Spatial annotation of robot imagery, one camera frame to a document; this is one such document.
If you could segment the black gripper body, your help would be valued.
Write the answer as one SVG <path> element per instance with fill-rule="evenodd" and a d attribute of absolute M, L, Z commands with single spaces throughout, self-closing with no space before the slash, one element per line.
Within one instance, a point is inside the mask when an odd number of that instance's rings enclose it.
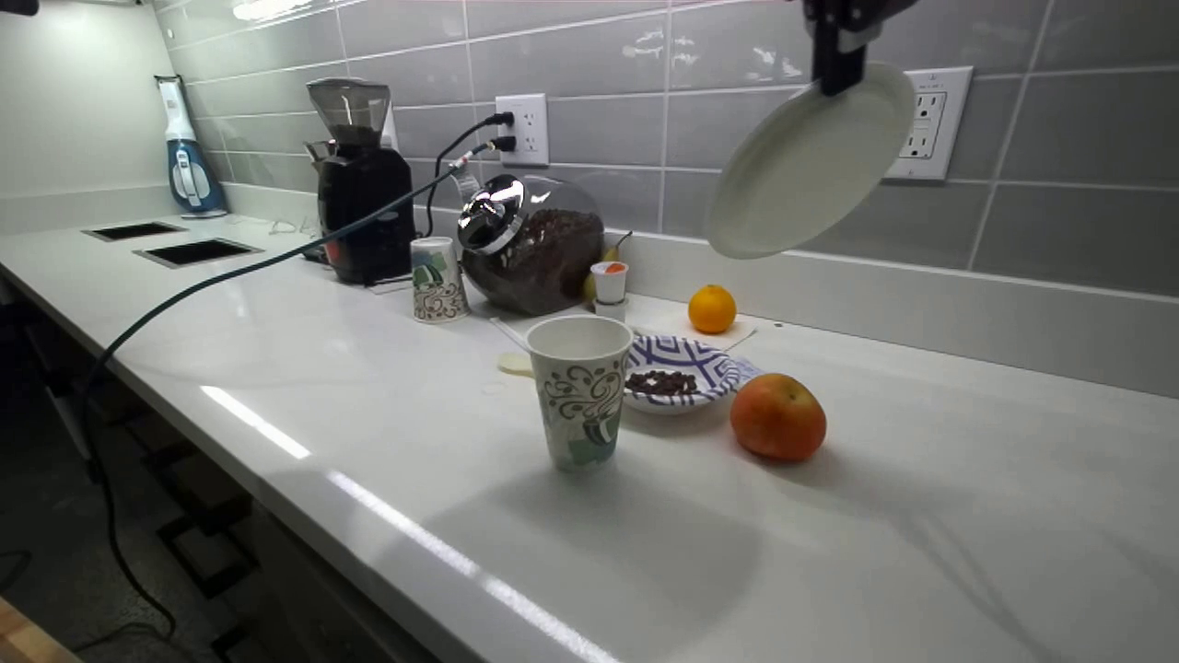
<path fill-rule="evenodd" d="M 802 16 L 813 25 L 831 25 L 842 33 L 869 33 L 915 2 L 917 0 L 802 0 Z"/>

